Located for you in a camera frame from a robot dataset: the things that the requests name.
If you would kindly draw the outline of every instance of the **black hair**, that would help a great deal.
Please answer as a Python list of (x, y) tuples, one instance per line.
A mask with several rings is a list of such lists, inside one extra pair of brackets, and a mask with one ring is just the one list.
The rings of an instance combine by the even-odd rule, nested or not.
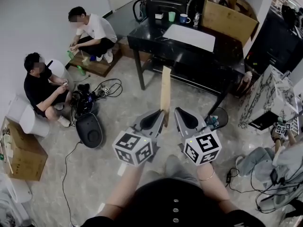
[(86, 16), (86, 12), (83, 7), (75, 7), (68, 13), (68, 21), (77, 22), (77, 16), (81, 16), (84, 14)]
[(34, 68), (34, 64), (39, 62), (41, 55), (37, 52), (31, 53), (27, 55), (24, 59), (24, 68), (27, 70), (28, 73)]

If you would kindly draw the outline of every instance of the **table leg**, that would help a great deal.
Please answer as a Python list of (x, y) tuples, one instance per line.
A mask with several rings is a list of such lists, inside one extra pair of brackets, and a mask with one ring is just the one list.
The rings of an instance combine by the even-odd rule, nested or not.
[(143, 78), (143, 70), (141, 66), (141, 60), (140, 60), (140, 54), (138, 50), (133, 50), (134, 52), (134, 60), (136, 62), (136, 67), (137, 67), (137, 72), (138, 72), (138, 77), (140, 81), (140, 86), (142, 90), (145, 90), (145, 83), (144, 83), (144, 78)]
[(226, 95), (229, 93), (229, 91), (232, 89), (233, 82), (231, 81), (229, 85), (226, 87), (226, 89), (217, 97), (217, 101), (211, 108), (211, 110), (208, 112), (207, 116), (210, 116), (220, 105), (220, 103), (225, 99)]

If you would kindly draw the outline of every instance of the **bracelet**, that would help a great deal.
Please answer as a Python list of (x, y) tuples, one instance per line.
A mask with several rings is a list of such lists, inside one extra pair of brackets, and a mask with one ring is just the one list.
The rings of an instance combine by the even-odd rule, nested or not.
[(207, 181), (207, 180), (209, 180), (209, 179), (211, 179), (212, 177), (214, 176), (214, 172), (213, 172), (213, 174), (209, 177), (209, 178), (206, 178), (206, 179), (199, 179), (199, 181), (201, 181), (201, 182), (203, 182), (203, 181)]

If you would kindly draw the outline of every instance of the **white t-shirt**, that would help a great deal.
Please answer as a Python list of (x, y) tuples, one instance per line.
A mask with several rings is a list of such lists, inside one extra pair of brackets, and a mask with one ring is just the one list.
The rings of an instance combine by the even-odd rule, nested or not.
[(96, 14), (90, 15), (89, 23), (78, 28), (76, 35), (81, 35), (84, 31), (93, 39), (107, 38), (114, 43), (117, 42), (117, 36), (110, 23)]

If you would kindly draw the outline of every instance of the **forearm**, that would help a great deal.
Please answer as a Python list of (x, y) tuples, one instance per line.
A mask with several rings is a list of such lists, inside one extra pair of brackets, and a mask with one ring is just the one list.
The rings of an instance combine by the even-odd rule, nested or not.
[(287, 135), (288, 135), (290, 146), (293, 146), (297, 141), (295, 140), (292, 131), (287, 131)]
[[(213, 172), (214, 168), (210, 163), (203, 164), (197, 169), (199, 180), (205, 180), (209, 178), (213, 174)], [(200, 181), (200, 184), (204, 194), (207, 197), (219, 203), (230, 200), (229, 194), (225, 186), (218, 178), (216, 173), (214, 173), (214, 175), (210, 179), (206, 181)]]
[(100, 42), (101, 42), (101, 40), (92, 39), (90, 41), (78, 44), (78, 47), (80, 48), (80, 47), (85, 47), (85, 46), (91, 46), (91, 45), (99, 44)]
[(278, 152), (280, 147), (281, 147), (281, 141), (279, 139), (277, 139), (276, 143), (275, 143), (275, 153)]
[(37, 105), (37, 107), (41, 110), (41, 111), (45, 111), (46, 109), (48, 109), (52, 103), (54, 102), (54, 100), (57, 98), (59, 94), (54, 91), (46, 100), (44, 100), (43, 102), (39, 103)]
[(137, 189), (144, 165), (140, 167), (127, 166), (119, 184), (107, 200), (107, 204), (120, 208), (124, 208), (127, 205)]
[(80, 40), (80, 38), (81, 38), (81, 35), (76, 35), (76, 36), (74, 37), (73, 42), (74, 42), (75, 44), (77, 44), (78, 41)]

